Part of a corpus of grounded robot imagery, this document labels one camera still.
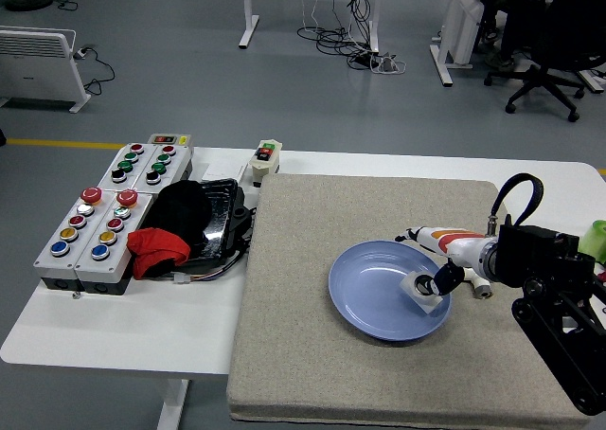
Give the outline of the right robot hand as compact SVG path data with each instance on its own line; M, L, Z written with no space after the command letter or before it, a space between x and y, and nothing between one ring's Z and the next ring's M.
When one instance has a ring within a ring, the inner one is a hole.
M432 277L420 275L412 279L419 296L445 296L465 277L465 269L473 269L483 279L495 280L493 259L497 238L451 227L411 227L395 238L396 242L413 241L422 248L447 259Z

